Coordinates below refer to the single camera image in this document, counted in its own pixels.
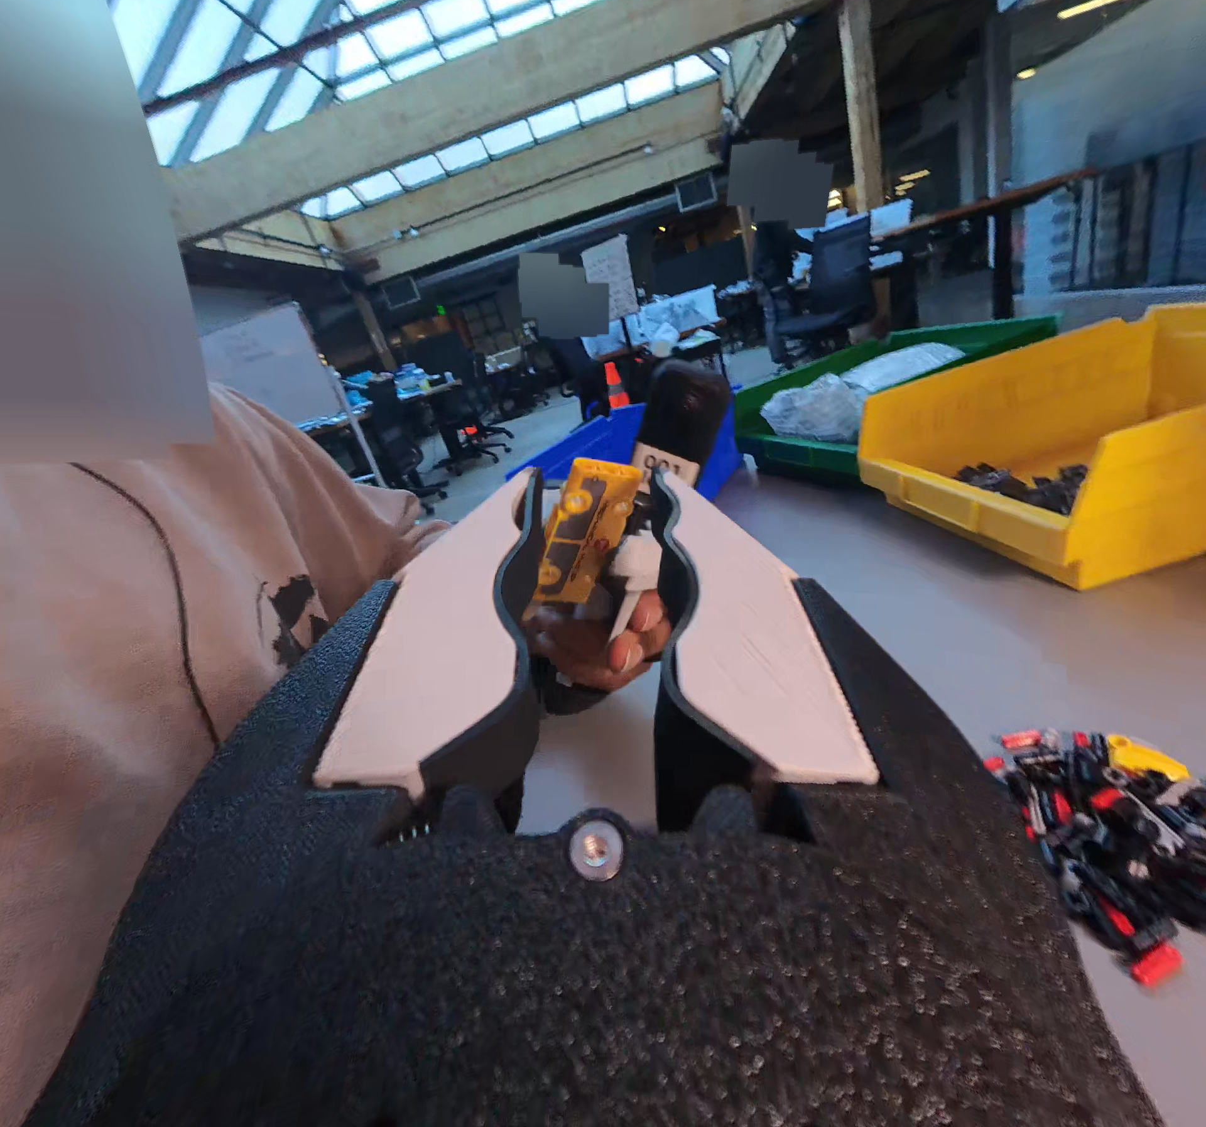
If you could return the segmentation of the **person's left forearm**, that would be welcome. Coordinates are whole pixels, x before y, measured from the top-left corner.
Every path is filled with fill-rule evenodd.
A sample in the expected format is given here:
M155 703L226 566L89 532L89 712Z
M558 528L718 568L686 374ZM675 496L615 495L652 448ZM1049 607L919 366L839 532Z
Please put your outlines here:
M452 524L427 512L430 506L410 490L367 487L374 511L383 521L383 555L377 574L399 580L418 555L442 540Z

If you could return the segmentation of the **person's grey hoodie torso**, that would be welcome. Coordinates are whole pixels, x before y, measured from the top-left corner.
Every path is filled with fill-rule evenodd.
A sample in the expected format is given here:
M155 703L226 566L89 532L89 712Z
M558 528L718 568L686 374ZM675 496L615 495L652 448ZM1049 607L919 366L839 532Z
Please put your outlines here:
M215 439L161 459L3 468L3 1125L219 746L388 579L370 486L250 397L211 405Z

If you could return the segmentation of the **white printed wall paper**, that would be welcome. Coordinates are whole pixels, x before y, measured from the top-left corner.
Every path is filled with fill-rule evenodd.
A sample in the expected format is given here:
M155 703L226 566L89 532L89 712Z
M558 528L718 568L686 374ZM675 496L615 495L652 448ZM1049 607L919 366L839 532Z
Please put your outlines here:
M628 237L624 233L581 252L585 280L609 289L609 319L623 320L640 312Z

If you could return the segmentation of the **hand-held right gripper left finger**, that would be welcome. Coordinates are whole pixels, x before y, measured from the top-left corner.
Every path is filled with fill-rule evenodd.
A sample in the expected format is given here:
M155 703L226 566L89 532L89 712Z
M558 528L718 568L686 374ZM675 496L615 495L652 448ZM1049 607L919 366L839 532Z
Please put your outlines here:
M314 767L314 811L369 833L421 833L447 810L517 832L540 739L520 619L542 503L541 472L523 472L407 566Z

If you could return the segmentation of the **black metal railing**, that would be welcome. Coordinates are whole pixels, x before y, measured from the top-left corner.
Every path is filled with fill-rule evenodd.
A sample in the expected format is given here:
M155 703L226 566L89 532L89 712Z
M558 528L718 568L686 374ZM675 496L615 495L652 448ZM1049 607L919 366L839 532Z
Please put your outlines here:
M1096 171L1028 207L1016 237L1025 297L1205 281L1205 141Z

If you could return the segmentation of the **grey desk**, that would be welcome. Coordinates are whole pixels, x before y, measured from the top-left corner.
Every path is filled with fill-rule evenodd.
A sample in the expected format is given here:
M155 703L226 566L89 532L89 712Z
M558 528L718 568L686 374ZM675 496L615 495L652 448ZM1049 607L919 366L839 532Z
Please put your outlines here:
M816 579L930 695L973 749L1032 726L1126 734L1205 773L1204 558L1079 593L889 506L879 491L742 470L716 506ZM651 673L542 728L521 833L602 805L656 818ZM1166 1125L1204 1114L1204 937L1154 993L1077 931L1083 964Z

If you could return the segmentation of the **yellow plastic bin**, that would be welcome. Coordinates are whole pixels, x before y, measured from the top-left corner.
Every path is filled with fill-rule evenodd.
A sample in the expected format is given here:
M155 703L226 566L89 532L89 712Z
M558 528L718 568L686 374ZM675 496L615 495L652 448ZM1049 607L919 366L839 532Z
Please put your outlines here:
M901 511L1090 590L1205 550L1205 306L1164 305L872 396L858 451ZM957 478L1085 466L1071 513Z

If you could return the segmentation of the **long yellow perforated beam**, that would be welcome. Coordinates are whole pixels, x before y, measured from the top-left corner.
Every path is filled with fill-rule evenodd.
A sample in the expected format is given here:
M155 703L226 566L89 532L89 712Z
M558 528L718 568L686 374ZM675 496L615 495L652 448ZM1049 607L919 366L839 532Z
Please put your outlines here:
M591 598L626 538L643 478L634 465L576 459L547 524L536 607Z

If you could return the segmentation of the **dark background table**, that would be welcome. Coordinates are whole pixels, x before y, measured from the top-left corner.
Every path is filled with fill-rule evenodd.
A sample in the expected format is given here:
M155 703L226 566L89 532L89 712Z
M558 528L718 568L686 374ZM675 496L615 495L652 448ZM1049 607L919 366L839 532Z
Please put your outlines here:
M1002 195L982 199L936 216L922 217L908 226L872 238L876 248L914 254L923 241L949 235L963 224L991 222L989 255L991 256L991 308L994 320L1015 316L1013 216L1032 204L1073 184L1090 180L1100 170L1087 167L1067 171L1041 182L1016 187Z

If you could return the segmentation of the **heap of dark grey plates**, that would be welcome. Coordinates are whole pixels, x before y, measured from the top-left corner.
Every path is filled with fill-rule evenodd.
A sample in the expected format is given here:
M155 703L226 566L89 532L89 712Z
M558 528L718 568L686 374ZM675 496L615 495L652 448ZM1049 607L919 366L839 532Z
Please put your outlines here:
M1062 468L1055 477L1037 474L1028 481L1007 468L987 463L964 466L956 474L957 481L964 485L1060 516L1072 515L1088 477L1088 465L1072 465Z

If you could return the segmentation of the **blue plastic bin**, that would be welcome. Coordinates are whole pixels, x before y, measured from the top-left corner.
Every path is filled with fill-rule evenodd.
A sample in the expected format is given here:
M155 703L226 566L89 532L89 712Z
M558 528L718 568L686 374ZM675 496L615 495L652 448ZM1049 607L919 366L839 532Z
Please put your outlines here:
M562 442L523 460L507 472L506 478L511 481L520 472L536 468L544 473L546 485L550 486L553 482L564 479L579 457L626 463L638 443L644 414L645 405L634 405L617 409L608 418L594 418L574 430ZM728 482L745 468L746 457L737 446L735 408L730 406L712 455L699 476L696 490L704 498L716 500Z

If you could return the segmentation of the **pile of black red pins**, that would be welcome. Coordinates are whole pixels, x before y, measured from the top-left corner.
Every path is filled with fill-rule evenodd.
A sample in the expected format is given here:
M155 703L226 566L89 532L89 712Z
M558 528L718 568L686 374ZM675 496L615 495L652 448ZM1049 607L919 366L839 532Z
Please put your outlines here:
M1205 788L1182 762L1123 734L1025 729L986 769L1021 814L1067 916L1135 984L1184 968L1182 927L1205 930Z

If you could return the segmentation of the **thick wooden post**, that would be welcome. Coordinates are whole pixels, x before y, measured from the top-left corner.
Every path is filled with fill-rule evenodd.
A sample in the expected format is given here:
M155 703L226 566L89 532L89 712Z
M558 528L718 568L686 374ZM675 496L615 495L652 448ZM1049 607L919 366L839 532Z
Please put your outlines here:
M839 38L848 101L853 175L861 212L886 200L882 111L876 75L871 0L842 0Z

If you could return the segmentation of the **black mesh office chair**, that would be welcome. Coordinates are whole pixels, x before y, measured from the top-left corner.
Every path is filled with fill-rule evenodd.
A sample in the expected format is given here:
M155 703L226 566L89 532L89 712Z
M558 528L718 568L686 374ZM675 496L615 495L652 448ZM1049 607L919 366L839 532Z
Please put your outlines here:
M780 368L790 371L848 349L853 331L875 320L871 238L870 213L814 237L805 310L795 312L785 290L772 298L775 323L769 325L768 342Z

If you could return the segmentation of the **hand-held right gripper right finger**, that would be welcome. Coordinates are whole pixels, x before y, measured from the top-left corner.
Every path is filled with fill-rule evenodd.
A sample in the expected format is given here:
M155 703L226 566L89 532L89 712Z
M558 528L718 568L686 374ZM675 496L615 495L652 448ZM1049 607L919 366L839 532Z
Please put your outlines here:
M883 775L801 575L670 472L653 477L657 592L671 622L655 717L656 824L686 833L722 788L758 826L809 837L806 788Z

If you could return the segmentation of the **clear plastic bag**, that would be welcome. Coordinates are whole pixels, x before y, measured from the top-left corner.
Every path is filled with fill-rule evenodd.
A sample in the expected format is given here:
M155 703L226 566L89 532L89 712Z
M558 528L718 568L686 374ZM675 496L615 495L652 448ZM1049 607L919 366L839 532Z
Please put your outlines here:
M871 396L953 366L965 355L938 342L888 353L845 374L825 374L803 388L776 392L760 416L781 438L857 444Z

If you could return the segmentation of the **green plastic bin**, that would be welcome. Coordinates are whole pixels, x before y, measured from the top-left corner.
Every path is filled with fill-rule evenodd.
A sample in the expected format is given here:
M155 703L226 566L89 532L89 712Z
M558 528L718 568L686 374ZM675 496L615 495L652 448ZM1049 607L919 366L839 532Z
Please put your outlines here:
M900 352L913 353L926 344L957 349L953 367L974 365L1059 335L1063 312L1007 320L966 323L949 327L897 332L887 340L869 340L822 357L794 371L737 393L735 435L738 449L750 456L760 472L825 486L859 486L858 444L782 438L763 416L773 396L799 391L827 376L845 376L861 365Z

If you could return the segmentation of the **person's left hand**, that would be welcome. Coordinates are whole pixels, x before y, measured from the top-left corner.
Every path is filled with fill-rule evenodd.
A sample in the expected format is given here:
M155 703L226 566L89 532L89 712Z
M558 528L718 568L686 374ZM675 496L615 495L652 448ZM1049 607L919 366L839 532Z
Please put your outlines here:
M626 628L615 636L611 630L606 621L589 618L584 605L547 605L525 624L533 653L572 683L605 694L624 688L660 661L673 624L658 592L645 590Z

